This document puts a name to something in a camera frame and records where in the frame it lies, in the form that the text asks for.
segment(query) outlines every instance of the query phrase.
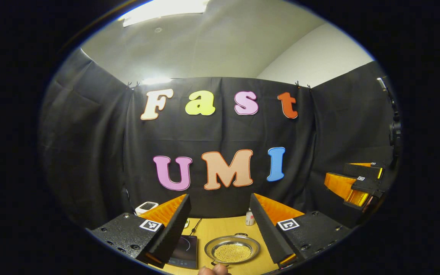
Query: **hand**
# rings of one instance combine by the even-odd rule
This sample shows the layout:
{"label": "hand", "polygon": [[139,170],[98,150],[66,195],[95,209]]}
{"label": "hand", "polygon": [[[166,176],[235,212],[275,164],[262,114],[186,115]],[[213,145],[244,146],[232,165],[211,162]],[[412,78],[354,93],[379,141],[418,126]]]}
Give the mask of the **hand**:
{"label": "hand", "polygon": [[207,267],[202,267],[198,275],[232,275],[228,273],[227,267],[222,264],[215,265],[212,269],[209,269]]}

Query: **cable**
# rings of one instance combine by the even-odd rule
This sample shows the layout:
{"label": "cable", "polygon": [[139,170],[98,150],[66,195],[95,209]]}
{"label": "cable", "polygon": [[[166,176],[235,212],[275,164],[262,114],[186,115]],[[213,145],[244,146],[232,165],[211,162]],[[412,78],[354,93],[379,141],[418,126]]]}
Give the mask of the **cable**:
{"label": "cable", "polygon": [[193,234],[193,233],[196,231],[196,227],[198,226],[198,224],[201,222],[202,219],[203,219],[203,218],[201,218],[201,219],[196,223],[196,225],[194,226],[194,228],[191,229],[190,236],[191,236],[191,234]]}

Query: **small bottle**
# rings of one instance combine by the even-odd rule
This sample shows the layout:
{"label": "small bottle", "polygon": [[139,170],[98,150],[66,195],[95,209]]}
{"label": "small bottle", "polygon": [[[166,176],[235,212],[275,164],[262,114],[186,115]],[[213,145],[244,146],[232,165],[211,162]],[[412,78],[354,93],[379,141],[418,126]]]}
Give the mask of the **small bottle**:
{"label": "small bottle", "polygon": [[252,215],[252,211],[248,210],[248,212],[246,213],[246,225],[247,226],[251,226],[254,224],[254,215]]}

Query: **white wall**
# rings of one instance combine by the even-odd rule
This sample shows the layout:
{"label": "white wall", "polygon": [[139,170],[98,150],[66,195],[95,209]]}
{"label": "white wall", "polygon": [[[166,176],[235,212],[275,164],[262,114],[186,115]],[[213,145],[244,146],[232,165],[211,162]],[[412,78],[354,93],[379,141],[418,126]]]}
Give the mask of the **white wall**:
{"label": "white wall", "polygon": [[257,78],[315,87],[371,61],[355,40],[325,23],[295,42]]}

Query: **ceiling light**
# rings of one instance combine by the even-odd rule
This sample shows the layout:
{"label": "ceiling light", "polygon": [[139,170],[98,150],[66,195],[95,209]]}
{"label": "ceiling light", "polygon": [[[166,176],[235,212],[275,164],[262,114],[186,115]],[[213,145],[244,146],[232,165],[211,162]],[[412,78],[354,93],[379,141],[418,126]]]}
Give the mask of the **ceiling light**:
{"label": "ceiling light", "polygon": [[122,15],[123,27],[158,17],[203,13],[206,10],[208,0],[152,0]]}
{"label": "ceiling light", "polygon": [[152,85],[157,83],[168,83],[171,82],[171,78],[147,78],[140,82],[140,85]]}

